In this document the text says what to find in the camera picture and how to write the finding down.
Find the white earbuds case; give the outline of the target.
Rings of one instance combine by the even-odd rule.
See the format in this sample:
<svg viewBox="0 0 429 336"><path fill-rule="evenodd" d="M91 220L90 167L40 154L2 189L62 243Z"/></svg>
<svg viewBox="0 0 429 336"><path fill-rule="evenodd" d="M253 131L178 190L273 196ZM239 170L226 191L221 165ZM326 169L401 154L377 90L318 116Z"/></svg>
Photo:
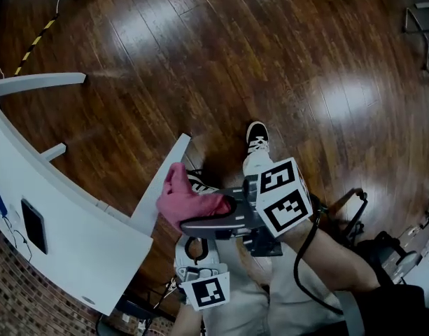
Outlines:
<svg viewBox="0 0 429 336"><path fill-rule="evenodd" d="M14 225L19 225L22 222L19 213L12 204L8 207L7 218Z"/></svg>

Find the person's left forearm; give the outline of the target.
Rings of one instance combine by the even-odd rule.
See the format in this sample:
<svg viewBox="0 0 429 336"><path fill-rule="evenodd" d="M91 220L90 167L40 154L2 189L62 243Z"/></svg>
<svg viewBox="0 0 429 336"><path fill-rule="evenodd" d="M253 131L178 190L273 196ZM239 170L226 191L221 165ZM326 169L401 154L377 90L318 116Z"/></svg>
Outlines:
<svg viewBox="0 0 429 336"><path fill-rule="evenodd" d="M170 336L200 336L202 319L201 311L195 311L190 304L182 304Z"/></svg>

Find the black office chair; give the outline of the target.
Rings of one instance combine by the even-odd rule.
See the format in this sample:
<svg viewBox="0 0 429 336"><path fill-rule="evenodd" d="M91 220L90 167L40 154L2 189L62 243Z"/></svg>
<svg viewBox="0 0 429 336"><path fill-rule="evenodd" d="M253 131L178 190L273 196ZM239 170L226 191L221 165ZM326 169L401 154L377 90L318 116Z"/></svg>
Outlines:
<svg viewBox="0 0 429 336"><path fill-rule="evenodd" d="M361 205L354 217L349 221L335 218L335 214L353 197L361 201ZM393 254L398 255L395 265L398 267L412 266L419 254L416 251L405 251L401 247L400 240L381 231L375 238L357 242L357 236L364 232L364 224L360 221L368 204L367 193L361 188L349 190L343 197L332 206L320 204L322 212L326 215L330 224L332 238L342 246L357 253L374 270L378 282L382 286L393 285L392 277L383 268L385 262Z"/></svg>

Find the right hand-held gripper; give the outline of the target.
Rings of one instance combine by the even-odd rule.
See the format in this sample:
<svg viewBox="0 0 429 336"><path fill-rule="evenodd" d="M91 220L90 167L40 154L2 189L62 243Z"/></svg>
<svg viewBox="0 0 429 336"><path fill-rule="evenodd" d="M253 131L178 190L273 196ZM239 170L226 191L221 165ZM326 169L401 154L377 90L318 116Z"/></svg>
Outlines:
<svg viewBox="0 0 429 336"><path fill-rule="evenodd" d="M244 190L217 191L226 198L229 215L183 221L180 224L183 234L202 239L241 238L254 257L282 256L277 239L311 217L313 207L295 159L273 163L273 167L257 174L244 175ZM248 205L253 220L258 222L255 227L246 226L244 214Z"/></svg>

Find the person's shoe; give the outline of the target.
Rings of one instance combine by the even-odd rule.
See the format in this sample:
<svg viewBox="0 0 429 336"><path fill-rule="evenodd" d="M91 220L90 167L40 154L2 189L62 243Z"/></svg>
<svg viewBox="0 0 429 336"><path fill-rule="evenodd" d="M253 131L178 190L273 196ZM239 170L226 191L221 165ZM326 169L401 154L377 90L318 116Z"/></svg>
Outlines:
<svg viewBox="0 0 429 336"><path fill-rule="evenodd" d="M264 123L252 122L246 132L247 156L259 151L269 152L269 135Z"/></svg>
<svg viewBox="0 0 429 336"><path fill-rule="evenodd" d="M198 195L215 193L218 189L205 184L202 180L201 169L186 170L192 191Z"/></svg>

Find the grey metal frame chair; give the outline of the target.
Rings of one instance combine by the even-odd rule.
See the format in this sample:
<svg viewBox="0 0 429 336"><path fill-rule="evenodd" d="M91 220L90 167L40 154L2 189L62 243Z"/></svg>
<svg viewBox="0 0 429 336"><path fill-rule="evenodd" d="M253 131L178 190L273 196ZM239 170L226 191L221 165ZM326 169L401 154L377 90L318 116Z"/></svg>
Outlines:
<svg viewBox="0 0 429 336"><path fill-rule="evenodd" d="M402 33L419 43L421 70L429 75L429 7L405 9Z"/></svg>

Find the white equipment rack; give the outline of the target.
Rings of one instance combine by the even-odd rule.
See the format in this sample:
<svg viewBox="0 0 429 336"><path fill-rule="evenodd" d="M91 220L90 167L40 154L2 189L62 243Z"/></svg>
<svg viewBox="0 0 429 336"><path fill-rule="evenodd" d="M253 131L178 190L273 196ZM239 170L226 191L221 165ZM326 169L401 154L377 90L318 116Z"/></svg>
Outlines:
<svg viewBox="0 0 429 336"><path fill-rule="evenodd" d="M405 251L415 251L417 255L410 264L396 269L394 282L398 284L405 281L422 287L429 300L429 225L424 228L412 227L402 235L400 241Z"/></svg>

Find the white table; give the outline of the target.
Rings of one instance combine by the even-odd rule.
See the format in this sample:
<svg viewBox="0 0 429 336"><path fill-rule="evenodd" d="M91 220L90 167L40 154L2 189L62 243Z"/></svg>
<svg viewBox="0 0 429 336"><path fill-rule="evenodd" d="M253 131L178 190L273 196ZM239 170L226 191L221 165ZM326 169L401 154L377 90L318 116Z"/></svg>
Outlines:
<svg viewBox="0 0 429 336"><path fill-rule="evenodd" d="M41 73L0 79L0 97L38 88L81 84L83 73ZM110 314L151 249L155 203L172 163L190 142L182 134L150 182L134 213L126 216L97 199L52 165L65 152L58 144L38 152L0 109L0 195L22 222L0 214L0 231L42 275L72 297ZM48 254L28 239L22 217L25 198L42 216Z"/></svg>

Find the person's left shoe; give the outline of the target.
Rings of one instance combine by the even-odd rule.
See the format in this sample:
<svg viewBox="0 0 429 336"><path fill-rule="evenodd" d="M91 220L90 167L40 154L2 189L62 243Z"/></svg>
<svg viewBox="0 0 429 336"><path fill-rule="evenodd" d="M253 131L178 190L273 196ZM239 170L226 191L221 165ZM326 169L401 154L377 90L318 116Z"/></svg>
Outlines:
<svg viewBox="0 0 429 336"><path fill-rule="evenodd" d="M201 169L186 170L192 191L198 195L215 193L218 189L205 184L202 180Z"/></svg>

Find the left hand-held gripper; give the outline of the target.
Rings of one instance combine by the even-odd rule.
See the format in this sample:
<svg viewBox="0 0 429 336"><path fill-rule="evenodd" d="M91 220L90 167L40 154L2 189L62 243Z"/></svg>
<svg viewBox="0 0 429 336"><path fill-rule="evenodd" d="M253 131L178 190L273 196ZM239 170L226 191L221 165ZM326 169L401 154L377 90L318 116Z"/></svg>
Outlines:
<svg viewBox="0 0 429 336"><path fill-rule="evenodd" d="M175 248L175 271L179 279L178 289L183 302L201 311L227 304L230 301L230 273L225 263L219 263L216 242L200 239L202 253L195 258L190 245L195 238L180 238Z"/></svg>

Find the person's black shirt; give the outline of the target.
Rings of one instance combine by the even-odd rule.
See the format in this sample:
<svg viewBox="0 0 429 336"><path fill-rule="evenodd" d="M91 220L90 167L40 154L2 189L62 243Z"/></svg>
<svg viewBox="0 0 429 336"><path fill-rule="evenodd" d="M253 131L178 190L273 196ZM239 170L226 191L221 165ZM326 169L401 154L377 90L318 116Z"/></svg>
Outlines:
<svg viewBox="0 0 429 336"><path fill-rule="evenodd" d="M381 286L356 295L365 336L429 336L429 308L423 289Z"/></svg>

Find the pink cloth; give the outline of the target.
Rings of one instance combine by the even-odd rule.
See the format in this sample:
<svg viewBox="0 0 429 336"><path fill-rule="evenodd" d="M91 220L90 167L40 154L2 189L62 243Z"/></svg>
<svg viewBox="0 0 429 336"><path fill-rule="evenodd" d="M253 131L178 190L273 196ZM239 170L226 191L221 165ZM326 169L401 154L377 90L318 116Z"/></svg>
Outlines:
<svg viewBox="0 0 429 336"><path fill-rule="evenodd" d="M170 166L156 207L179 232L182 232L180 225L183 221L231 212L226 196L215 192L200 195L192 190L182 162L175 162Z"/></svg>

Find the black smartphone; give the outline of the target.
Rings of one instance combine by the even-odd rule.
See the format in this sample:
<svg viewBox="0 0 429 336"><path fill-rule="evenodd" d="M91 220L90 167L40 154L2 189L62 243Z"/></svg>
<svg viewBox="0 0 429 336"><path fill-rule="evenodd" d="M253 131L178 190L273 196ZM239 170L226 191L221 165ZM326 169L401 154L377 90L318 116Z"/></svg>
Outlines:
<svg viewBox="0 0 429 336"><path fill-rule="evenodd" d="M21 199L24 227L30 242L43 254L48 254L43 216L25 199Z"/></svg>

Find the person's right forearm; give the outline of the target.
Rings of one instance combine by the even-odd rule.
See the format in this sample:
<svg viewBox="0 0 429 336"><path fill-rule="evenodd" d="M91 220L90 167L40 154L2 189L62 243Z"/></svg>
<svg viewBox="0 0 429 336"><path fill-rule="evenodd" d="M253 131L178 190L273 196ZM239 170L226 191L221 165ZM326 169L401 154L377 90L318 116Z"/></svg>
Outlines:
<svg viewBox="0 0 429 336"><path fill-rule="evenodd" d="M359 255L317 230L302 259L330 291L364 293L380 287L370 265Z"/></svg>

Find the person's right shoe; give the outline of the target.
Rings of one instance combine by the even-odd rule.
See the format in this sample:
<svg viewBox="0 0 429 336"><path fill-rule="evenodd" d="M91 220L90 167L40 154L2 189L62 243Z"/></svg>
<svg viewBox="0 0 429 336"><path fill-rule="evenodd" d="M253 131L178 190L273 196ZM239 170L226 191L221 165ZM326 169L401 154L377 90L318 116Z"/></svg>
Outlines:
<svg viewBox="0 0 429 336"><path fill-rule="evenodd" d="M264 123L252 122L246 132L247 156L259 151L269 152L269 135Z"/></svg>

